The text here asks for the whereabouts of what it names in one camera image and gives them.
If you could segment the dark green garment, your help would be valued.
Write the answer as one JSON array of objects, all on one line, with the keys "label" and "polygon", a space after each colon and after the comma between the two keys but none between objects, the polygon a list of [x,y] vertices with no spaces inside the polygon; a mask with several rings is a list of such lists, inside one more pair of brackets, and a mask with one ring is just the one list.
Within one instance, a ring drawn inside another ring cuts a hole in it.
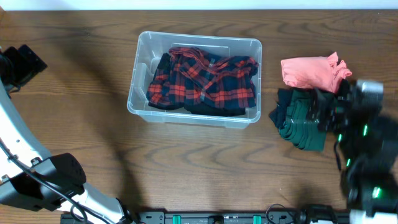
[{"label": "dark green garment", "polygon": [[307,119],[306,110],[310,100],[298,100],[287,110],[285,124],[277,128],[282,139],[291,142],[303,151],[322,151],[325,145],[326,132],[318,129],[318,123]]}]

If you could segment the pink garment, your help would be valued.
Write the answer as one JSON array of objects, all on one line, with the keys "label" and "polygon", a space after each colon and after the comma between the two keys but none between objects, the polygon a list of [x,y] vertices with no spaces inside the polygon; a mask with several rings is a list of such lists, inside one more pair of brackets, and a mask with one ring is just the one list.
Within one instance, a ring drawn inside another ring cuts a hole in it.
[{"label": "pink garment", "polygon": [[341,81],[352,75],[352,71],[336,52],[328,57],[283,59],[280,64],[284,83],[294,88],[319,88],[337,93]]}]

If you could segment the black garment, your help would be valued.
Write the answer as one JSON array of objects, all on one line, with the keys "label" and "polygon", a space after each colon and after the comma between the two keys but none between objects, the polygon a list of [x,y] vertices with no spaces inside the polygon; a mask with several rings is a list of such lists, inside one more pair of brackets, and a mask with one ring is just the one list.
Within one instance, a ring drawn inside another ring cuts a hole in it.
[{"label": "black garment", "polygon": [[[161,57],[161,60],[155,72],[156,73],[166,72],[170,68],[170,58],[171,56],[168,53],[164,53]],[[177,110],[184,108],[185,110],[191,112],[191,114],[208,115],[208,116],[231,117],[231,116],[242,116],[246,114],[245,109],[233,109],[233,110],[219,109],[208,106],[205,103],[200,103],[197,105],[185,105],[185,104],[160,105],[159,103],[155,104],[149,102],[149,106],[160,110]]]},{"label": "black garment", "polygon": [[[350,86],[350,82],[348,80],[340,81],[340,84],[337,88],[337,93],[332,93],[326,90],[322,90],[330,94],[330,100],[327,108],[330,108],[332,105],[337,103],[339,97],[345,97],[348,93]],[[270,112],[269,117],[275,124],[277,128],[283,127],[285,124],[286,116],[287,116],[287,108],[290,105],[293,105],[298,100],[310,100],[310,91],[312,89],[278,89],[277,95],[279,100],[277,102],[277,107],[273,111]]]}]

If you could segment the red black plaid shirt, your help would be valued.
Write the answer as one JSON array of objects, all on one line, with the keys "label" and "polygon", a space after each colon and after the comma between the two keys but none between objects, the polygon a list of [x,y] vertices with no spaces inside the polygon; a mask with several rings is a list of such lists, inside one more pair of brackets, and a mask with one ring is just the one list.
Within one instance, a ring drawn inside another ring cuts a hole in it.
[{"label": "red black plaid shirt", "polygon": [[252,108],[252,77],[258,68],[249,56],[221,57],[196,47],[172,47],[163,54],[146,98],[164,110],[200,104],[222,110]]}]

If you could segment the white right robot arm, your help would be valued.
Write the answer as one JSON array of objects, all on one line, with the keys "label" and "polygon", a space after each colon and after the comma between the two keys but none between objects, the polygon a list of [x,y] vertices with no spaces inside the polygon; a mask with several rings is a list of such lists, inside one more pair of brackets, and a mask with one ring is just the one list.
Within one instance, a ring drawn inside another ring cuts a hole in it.
[{"label": "white right robot arm", "polygon": [[381,114],[383,94],[349,90],[327,97],[314,89],[308,118],[336,136],[350,223],[397,223],[397,121]]}]

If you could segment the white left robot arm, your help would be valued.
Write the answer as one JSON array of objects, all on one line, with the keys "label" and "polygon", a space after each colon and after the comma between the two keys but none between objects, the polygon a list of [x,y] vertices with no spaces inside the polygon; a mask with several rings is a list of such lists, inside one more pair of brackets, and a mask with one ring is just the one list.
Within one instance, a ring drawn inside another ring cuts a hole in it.
[{"label": "white left robot arm", "polygon": [[13,105],[11,93],[46,68],[27,45],[1,52],[1,204],[69,213],[62,223],[139,223],[119,199],[87,183],[73,155],[52,155]]}]

